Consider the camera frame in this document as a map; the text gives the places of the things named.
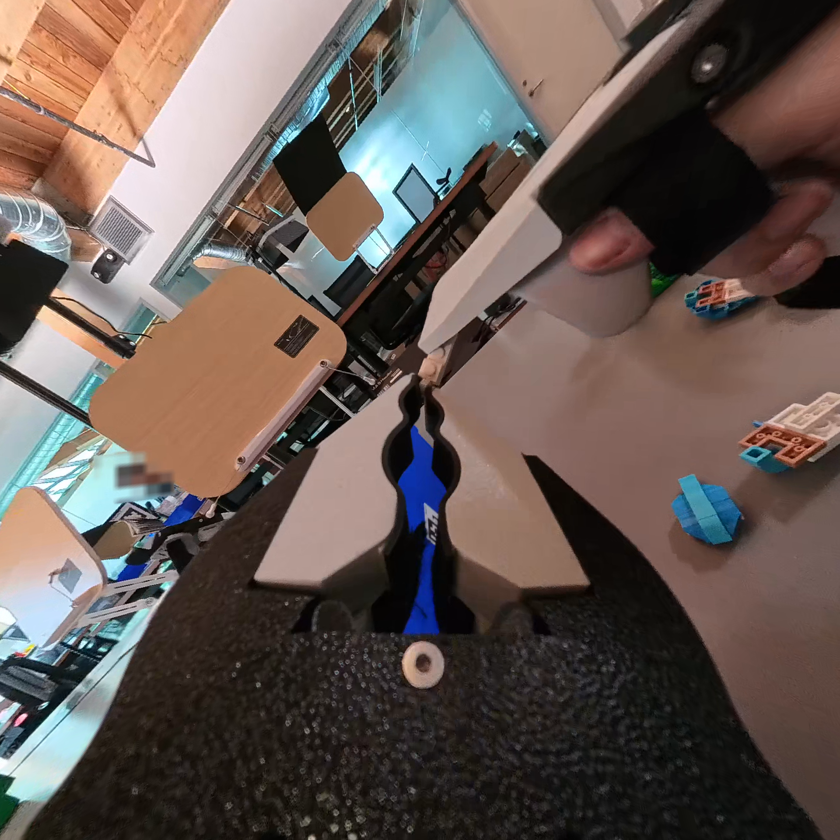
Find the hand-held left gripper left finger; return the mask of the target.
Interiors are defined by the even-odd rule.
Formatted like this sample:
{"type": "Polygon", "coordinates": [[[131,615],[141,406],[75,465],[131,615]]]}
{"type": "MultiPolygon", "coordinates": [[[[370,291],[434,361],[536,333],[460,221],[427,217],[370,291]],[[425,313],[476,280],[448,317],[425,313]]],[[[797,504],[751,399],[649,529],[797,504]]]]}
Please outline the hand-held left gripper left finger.
{"type": "Polygon", "coordinates": [[[398,480],[412,462],[422,408],[405,375],[321,444],[280,522],[254,582],[319,595],[352,613],[388,588],[388,557],[407,533],[398,480]]]}

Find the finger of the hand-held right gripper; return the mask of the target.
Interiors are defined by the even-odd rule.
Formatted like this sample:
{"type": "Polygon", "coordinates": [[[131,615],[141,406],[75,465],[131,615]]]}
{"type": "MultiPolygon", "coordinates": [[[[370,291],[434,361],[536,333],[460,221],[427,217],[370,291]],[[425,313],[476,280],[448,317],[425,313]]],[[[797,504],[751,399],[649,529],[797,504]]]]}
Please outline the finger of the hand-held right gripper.
{"type": "Polygon", "coordinates": [[[571,247],[631,179],[656,162],[655,133],[697,105],[691,39],[654,39],[573,113],[531,174],[432,296],[419,344],[436,349],[503,294],[535,303],[596,337],[623,332],[653,300],[650,270],[693,272],[663,246],[636,266],[588,276],[571,247]]]}

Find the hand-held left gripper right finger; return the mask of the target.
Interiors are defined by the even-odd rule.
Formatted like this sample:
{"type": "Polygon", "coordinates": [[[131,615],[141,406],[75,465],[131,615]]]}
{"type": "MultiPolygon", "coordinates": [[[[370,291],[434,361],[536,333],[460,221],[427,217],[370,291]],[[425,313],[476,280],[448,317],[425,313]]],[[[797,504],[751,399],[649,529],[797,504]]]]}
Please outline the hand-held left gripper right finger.
{"type": "Polygon", "coordinates": [[[426,394],[425,416],[444,486],[431,571],[439,631],[487,628],[509,604],[586,591],[525,456],[440,391],[426,394]]]}

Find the blue white brown lego assembly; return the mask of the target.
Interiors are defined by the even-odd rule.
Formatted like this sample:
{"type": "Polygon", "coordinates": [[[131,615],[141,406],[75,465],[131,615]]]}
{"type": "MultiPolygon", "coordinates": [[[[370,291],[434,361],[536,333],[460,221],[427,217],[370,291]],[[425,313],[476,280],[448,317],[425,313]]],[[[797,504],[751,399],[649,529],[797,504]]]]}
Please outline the blue white brown lego assembly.
{"type": "Polygon", "coordinates": [[[739,279],[708,279],[687,292],[684,303],[700,319],[718,321],[751,307],[759,299],[739,279]]]}

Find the blue lego piece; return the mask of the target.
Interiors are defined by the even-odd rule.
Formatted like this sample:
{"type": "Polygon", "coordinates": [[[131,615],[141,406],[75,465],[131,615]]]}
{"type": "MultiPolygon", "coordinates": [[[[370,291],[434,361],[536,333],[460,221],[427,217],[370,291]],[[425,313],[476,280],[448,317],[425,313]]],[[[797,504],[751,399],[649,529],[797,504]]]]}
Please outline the blue lego piece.
{"type": "Polygon", "coordinates": [[[743,521],[740,508],[723,486],[703,483],[696,475],[679,479],[679,494],[671,509],[685,533],[709,545],[732,542],[743,521]]]}

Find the brown white teal lego assembly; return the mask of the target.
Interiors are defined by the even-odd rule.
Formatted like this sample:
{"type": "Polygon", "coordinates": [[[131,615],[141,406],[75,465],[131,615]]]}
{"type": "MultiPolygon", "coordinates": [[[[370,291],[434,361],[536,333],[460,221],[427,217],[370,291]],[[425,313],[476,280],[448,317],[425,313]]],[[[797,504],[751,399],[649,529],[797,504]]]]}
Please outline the brown white teal lego assembly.
{"type": "Polygon", "coordinates": [[[815,463],[839,446],[839,394],[825,392],[753,423],[739,446],[741,460],[768,474],[815,463]]]}

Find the person's right hand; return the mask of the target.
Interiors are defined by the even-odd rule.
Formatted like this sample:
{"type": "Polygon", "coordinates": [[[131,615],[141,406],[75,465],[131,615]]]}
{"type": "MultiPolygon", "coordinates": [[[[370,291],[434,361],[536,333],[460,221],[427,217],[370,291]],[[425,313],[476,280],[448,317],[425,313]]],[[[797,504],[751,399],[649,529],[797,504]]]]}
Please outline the person's right hand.
{"type": "Polygon", "coordinates": [[[572,266],[602,277],[663,246],[760,298],[817,275],[828,247],[809,230],[838,197],[838,27],[835,6],[750,91],[660,128],[656,162],[632,177],[629,202],[581,231],[572,266]]]}

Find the wooden standing desk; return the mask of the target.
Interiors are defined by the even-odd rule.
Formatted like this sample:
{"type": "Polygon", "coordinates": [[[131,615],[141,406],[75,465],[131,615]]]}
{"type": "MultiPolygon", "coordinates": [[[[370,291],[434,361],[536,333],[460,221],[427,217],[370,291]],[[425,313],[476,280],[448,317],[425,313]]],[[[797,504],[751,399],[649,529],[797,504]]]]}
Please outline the wooden standing desk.
{"type": "Polygon", "coordinates": [[[422,223],[415,226],[411,233],[405,237],[394,256],[385,262],[384,266],[377,271],[360,295],[339,315],[337,323],[341,328],[344,328],[349,323],[353,315],[362,308],[368,298],[378,291],[380,286],[403,270],[404,263],[415,256],[415,253],[423,243],[455,211],[457,204],[467,205],[466,199],[462,198],[462,196],[470,197],[471,193],[475,191],[481,193],[478,184],[487,174],[490,159],[498,151],[498,143],[491,142],[476,152],[457,183],[440,200],[433,212],[422,223]]]}

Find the stack of cardboard boxes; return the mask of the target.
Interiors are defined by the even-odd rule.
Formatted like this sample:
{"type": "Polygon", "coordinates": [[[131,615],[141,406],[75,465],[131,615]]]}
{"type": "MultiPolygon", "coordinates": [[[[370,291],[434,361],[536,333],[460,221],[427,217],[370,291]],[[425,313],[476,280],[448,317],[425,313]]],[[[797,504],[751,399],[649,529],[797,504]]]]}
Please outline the stack of cardboard boxes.
{"type": "Polygon", "coordinates": [[[546,150],[536,130],[523,129],[488,164],[480,187],[492,209],[497,211],[511,197],[546,150]]]}

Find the computer monitor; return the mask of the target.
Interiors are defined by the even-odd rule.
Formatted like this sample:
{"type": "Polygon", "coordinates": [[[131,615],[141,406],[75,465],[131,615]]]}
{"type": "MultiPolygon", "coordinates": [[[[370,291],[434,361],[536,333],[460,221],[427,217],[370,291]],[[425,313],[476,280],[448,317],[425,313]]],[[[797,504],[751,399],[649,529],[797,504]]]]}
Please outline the computer monitor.
{"type": "Polygon", "coordinates": [[[439,196],[425,176],[412,163],[393,187],[392,194],[408,212],[415,225],[424,223],[439,203],[439,196]]]}

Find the light wooden chair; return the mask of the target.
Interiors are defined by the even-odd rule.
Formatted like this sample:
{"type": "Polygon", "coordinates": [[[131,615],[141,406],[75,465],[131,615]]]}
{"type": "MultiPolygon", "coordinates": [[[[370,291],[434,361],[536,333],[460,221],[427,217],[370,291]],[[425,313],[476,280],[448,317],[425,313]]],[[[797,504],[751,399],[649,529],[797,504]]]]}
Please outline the light wooden chair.
{"type": "Polygon", "coordinates": [[[383,220],[382,205],[355,172],[345,173],[306,215],[311,233],[338,261],[351,259],[383,220]]]}
{"type": "Polygon", "coordinates": [[[277,279],[228,269],[94,392],[93,427],[197,497],[236,488],[347,354],[277,279]]]}
{"type": "Polygon", "coordinates": [[[37,648],[80,625],[109,583],[99,557],[47,494],[26,487],[1,526],[1,607],[37,648]]]}

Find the black panel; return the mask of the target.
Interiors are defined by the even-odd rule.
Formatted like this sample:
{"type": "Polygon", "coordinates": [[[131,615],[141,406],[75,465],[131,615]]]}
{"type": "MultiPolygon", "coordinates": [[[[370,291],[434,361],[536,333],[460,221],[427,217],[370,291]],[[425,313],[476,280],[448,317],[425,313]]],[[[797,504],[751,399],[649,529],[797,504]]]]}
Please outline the black panel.
{"type": "Polygon", "coordinates": [[[284,145],[272,164],[304,216],[347,174],[322,115],[284,145]]]}

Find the beige door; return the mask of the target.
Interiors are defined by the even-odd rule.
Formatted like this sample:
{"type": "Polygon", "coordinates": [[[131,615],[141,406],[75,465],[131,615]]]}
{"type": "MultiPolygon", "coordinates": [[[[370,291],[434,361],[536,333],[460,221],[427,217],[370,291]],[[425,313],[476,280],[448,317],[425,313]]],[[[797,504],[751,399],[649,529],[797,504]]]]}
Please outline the beige door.
{"type": "Polygon", "coordinates": [[[625,48],[590,1],[457,1],[546,144],[611,76],[625,48]]]}

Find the white wall vent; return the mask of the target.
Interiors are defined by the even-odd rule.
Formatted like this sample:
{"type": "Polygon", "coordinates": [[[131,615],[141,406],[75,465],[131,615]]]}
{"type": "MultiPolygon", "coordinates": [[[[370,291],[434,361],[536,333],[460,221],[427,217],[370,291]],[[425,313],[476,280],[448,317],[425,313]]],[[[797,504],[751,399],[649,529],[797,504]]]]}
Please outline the white wall vent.
{"type": "Polygon", "coordinates": [[[88,231],[100,245],[131,264],[154,235],[153,228],[113,196],[108,196],[91,219],[88,231]]]}

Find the silver air duct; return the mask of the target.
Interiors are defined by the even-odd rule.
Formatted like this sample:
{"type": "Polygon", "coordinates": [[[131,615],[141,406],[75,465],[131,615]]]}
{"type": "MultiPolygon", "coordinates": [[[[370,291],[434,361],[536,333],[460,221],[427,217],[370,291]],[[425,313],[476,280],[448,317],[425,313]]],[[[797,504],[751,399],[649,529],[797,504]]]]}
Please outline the silver air duct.
{"type": "Polygon", "coordinates": [[[1,189],[2,238],[9,235],[48,256],[70,262],[71,239],[57,210],[37,195],[18,188],[1,189]]]}

